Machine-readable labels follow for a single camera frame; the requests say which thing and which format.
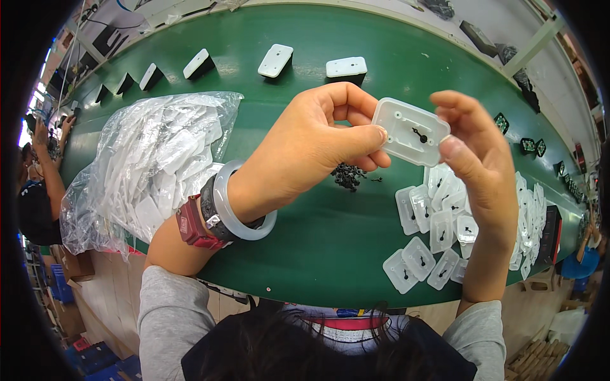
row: red watch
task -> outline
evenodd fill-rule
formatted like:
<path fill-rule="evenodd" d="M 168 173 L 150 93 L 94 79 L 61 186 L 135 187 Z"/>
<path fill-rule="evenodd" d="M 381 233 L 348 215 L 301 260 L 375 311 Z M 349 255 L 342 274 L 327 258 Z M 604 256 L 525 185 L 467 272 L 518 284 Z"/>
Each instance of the red watch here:
<path fill-rule="evenodd" d="M 228 242 L 219 240 L 213 235 L 208 235 L 203 228 L 196 200 L 200 194 L 189 196 L 186 204 L 176 212 L 178 227 L 182 240 L 189 245 L 204 247 L 210 250 L 222 249 Z"/>

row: green workbench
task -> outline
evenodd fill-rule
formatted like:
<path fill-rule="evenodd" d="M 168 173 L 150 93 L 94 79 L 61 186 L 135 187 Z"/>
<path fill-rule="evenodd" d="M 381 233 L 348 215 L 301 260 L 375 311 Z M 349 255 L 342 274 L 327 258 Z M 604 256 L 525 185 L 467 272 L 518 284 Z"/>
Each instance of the green workbench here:
<path fill-rule="evenodd" d="M 276 83 L 257 74 L 273 43 L 295 50 L 292 67 Z M 201 48 L 208 50 L 216 68 L 198 80 L 185 80 L 182 69 Z M 557 132 L 543 115 L 532 111 L 517 87 L 476 57 L 425 30 L 333 6 L 262 5 L 212 13 L 157 32 L 117 54 L 75 91 L 82 111 L 66 147 L 64 182 L 68 185 L 94 159 L 99 132 L 114 111 L 140 98 L 167 94 L 243 93 L 223 162 L 246 159 L 296 94 L 325 83 L 327 61 L 359 55 L 368 66 L 362 88 L 378 99 L 397 98 L 433 111 L 428 96 L 454 89 L 478 98 L 492 116 L 504 113 L 510 122 L 506 138 L 513 147 L 515 167 L 529 188 L 539 182 L 547 199 L 561 210 L 560 258 L 576 248 L 583 208 L 567 194 L 553 164 L 563 160 L 567 173 L 578 171 Z M 151 62 L 166 77 L 151 91 L 140 91 L 134 84 L 124 95 L 109 94 L 95 104 L 100 83 L 114 91 L 125 71 L 139 81 Z M 544 157 L 522 156 L 521 137 L 544 138 L 548 147 Z M 379 301 L 408 307 L 458 299 L 461 286 L 454 282 L 442 291 L 421 282 L 401 295 L 381 268 L 412 238 L 402 231 L 394 193 L 421 184 L 423 167 L 393 158 L 390 168 L 378 169 L 371 177 L 383 177 L 383 182 L 365 180 L 350 193 L 329 176 L 280 210 L 266 239 L 241 241 L 221 250 L 200 278 L 270 299 L 330 307 L 371 308 Z M 428 234 L 417 235 L 429 241 Z M 137 243 L 136 248 L 146 252 L 147 245 Z M 542 268 L 534 266 L 532 273 Z M 509 273 L 508 284 L 519 280 L 519 271 Z"/>

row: white bangle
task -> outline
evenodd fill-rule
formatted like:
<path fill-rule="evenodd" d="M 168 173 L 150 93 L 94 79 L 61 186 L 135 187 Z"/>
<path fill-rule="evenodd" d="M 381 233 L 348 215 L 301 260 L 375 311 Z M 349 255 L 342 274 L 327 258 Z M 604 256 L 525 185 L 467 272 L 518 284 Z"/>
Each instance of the white bangle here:
<path fill-rule="evenodd" d="M 258 229 L 250 229 L 237 219 L 235 213 L 233 213 L 233 209 L 231 209 L 231 206 L 229 205 L 227 187 L 229 177 L 233 171 L 241 168 L 242 165 L 242 160 L 231 160 L 220 169 L 214 180 L 214 206 L 216 206 L 216 212 L 218 213 L 220 220 L 231 233 L 243 240 L 256 241 L 265 238 L 271 230 L 273 230 L 273 226 L 275 226 L 275 221 L 278 217 L 278 211 L 274 210 L 269 213 L 265 217 L 263 225 Z"/>

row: gray shirt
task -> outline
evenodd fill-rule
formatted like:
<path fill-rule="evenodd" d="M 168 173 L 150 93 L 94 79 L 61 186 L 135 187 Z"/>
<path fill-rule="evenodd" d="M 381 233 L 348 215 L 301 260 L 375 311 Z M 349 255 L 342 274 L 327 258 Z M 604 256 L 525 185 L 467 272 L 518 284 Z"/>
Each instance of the gray shirt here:
<path fill-rule="evenodd" d="M 140 290 L 140 363 L 149 380 L 184 380 L 181 359 L 216 325 L 209 292 L 196 279 L 148 267 Z M 443 338 L 477 367 L 475 380 L 503 380 L 506 346 L 500 301 L 477 303 L 458 316 Z"/>

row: black watch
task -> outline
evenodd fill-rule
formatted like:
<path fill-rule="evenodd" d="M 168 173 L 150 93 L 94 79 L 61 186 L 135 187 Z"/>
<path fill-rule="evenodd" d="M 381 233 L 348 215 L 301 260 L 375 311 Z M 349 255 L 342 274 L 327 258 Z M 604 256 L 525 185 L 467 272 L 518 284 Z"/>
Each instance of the black watch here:
<path fill-rule="evenodd" d="M 216 211 L 216 206 L 214 205 L 214 180 L 216 180 L 216 175 L 210 177 L 200 192 L 201 197 L 199 203 L 201 205 L 203 220 L 205 220 L 205 227 L 220 241 L 237 241 L 240 238 L 227 229 Z M 258 229 L 263 225 L 263 222 L 265 222 L 265 216 L 244 225 L 250 229 Z"/>

